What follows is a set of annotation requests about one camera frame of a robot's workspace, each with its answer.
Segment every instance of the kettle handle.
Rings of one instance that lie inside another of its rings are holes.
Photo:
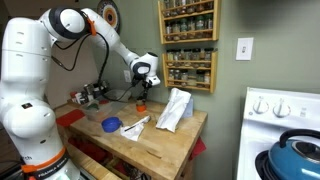
[[[292,129],[286,131],[280,136],[280,147],[286,147],[287,140],[293,136],[310,136],[320,139],[320,132],[311,129]]]

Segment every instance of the blue bowl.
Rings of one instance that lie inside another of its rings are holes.
[[[104,132],[111,133],[119,129],[122,122],[117,117],[109,117],[101,122]]]

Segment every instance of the white cloth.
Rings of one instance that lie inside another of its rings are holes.
[[[190,97],[190,93],[173,88],[170,93],[169,103],[160,115],[156,127],[175,132],[176,125],[185,111]]]
[[[150,116],[146,116],[146,117],[142,118],[140,121],[133,124],[132,126],[121,127],[120,134],[128,139],[133,140],[133,141],[138,141],[139,136],[144,128],[143,124],[147,123],[149,120],[150,120]]]

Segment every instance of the spice rack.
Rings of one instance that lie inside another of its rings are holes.
[[[179,63],[191,63],[191,64],[200,64],[200,63],[210,63],[209,67],[198,67],[195,68],[193,66],[169,66],[168,63],[175,63],[177,61],[169,61],[168,56],[166,53],[162,54],[163,59],[163,71],[164,71],[164,84],[165,87],[177,87],[177,88],[186,88],[186,89],[195,89],[195,90],[203,90],[203,91],[209,91],[210,93],[213,93],[216,88],[216,74],[217,74],[217,56],[218,52],[214,51],[211,54],[211,61],[205,61],[205,60],[179,60]],[[205,82],[195,82],[196,86],[190,86],[188,84],[188,81],[184,80],[171,80],[169,79],[169,70],[170,69],[186,69],[186,70],[204,70],[204,71],[210,71],[210,81],[209,83]]]
[[[204,5],[206,3],[213,3],[212,9],[207,9],[201,12],[193,12],[193,13],[185,13],[181,15],[176,16],[169,16],[165,17],[165,13],[167,11],[175,11],[182,8],[188,8],[190,6],[198,6],[198,5]],[[160,39],[161,44],[172,44],[172,43],[183,43],[183,42],[199,42],[199,41],[216,41],[219,39],[219,29],[220,29],[220,9],[221,4],[220,0],[202,0],[200,2],[195,2],[192,4],[186,4],[183,6],[177,6],[174,8],[166,8],[164,3],[160,0],[158,1],[158,13],[159,13],[159,27],[160,27]],[[213,27],[212,29],[203,29],[203,30],[194,30],[187,32],[179,32],[179,33],[167,33],[166,32],[166,23],[170,21],[180,20],[182,18],[189,18],[189,17],[196,17],[199,15],[207,15],[211,14],[213,19]],[[208,36],[202,37],[202,38],[187,38],[187,39],[179,39],[179,40],[167,40],[167,37],[174,37],[174,36],[181,36],[184,33],[205,33]]]

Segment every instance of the wall outlet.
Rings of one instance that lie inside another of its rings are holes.
[[[251,60],[253,38],[239,38],[236,60]]]
[[[126,82],[131,82],[131,74],[130,74],[130,71],[124,70],[123,73],[124,73],[124,80],[125,80]]]

